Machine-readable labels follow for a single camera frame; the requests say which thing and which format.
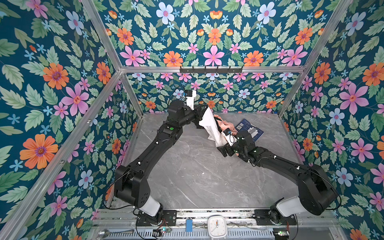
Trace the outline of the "white cloth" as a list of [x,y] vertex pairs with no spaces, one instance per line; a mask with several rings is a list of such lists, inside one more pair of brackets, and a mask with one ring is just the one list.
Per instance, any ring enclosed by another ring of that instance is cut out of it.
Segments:
[[228,143],[227,139],[219,131],[218,124],[210,108],[207,108],[203,114],[199,126],[203,127],[208,133],[208,140],[214,141],[216,147],[223,147]]

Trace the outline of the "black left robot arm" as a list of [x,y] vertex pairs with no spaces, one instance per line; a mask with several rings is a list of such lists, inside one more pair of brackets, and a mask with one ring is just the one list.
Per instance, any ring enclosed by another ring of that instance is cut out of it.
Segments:
[[161,157],[170,149],[183,133],[183,127],[199,122],[209,111],[208,105],[188,107],[180,100],[171,102],[168,117],[157,130],[151,144],[127,166],[119,166],[115,171],[114,196],[144,213],[152,225],[163,220],[163,205],[151,196],[148,177]]

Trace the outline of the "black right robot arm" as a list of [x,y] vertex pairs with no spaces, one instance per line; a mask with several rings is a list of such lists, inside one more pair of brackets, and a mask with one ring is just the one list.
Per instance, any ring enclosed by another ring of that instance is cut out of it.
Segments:
[[226,129],[224,136],[229,138],[229,143],[218,147],[224,157],[237,155],[253,167],[269,169],[297,185],[297,196],[281,198],[270,206],[264,218],[273,224],[281,224],[284,218],[304,212],[319,216],[340,196],[322,167],[294,163],[258,147],[247,131],[235,133]]

